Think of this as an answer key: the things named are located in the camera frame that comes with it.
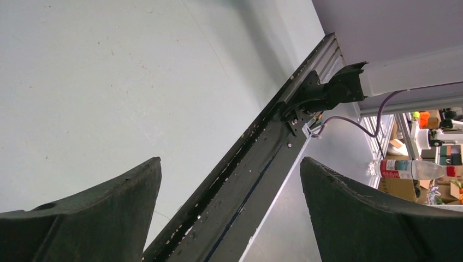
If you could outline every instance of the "gray floor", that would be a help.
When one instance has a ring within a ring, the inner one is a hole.
[[[343,104],[324,114],[346,116],[353,120],[358,112],[353,104]],[[312,157],[335,171],[364,184],[373,181],[366,166],[373,160],[365,134],[353,125],[334,120],[320,140],[310,140],[301,154]],[[300,160],[264,223],[254,237],[243,261],[321,261],[310,221],[299,174]]]

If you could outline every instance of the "yellow object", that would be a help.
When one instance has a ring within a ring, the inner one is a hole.
[[[419,118],[419,112],[413,112],[413,119],[417,120]]]

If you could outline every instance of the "red object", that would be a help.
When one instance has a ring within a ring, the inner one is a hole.
[[[420,112],[420,128],[428,125],[428,120],[431,117],[431,114],[427,111]]]
[[[384,178],[400,178],[399,172],[397,170],[388,170],[387,169],[387,160],[381,161],[380,165],[381,176]]]
[[[447,176],[456,176],[456,167],[448,166],[447,167]]]

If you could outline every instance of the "concrete floor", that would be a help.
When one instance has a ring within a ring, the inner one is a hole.
[[[0,3],[0,212],[153,157],[148,242],[324,36],[306,0]]]
[[[333,115],[356,120],[358,111],[354,104],[341,104],[323,116]],[[373,154],[365,134],[347,122],[330,122],[320,140],[307,143],[242,261],[322,261],[302,192],[299,169],[304,157],[361,183],[375,183],[366,169]]]

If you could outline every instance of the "orange object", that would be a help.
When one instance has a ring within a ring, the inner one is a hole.
[[[420,112],[420,128],[428,125],[428,120],[431,117],[431,114],[427,111]]]

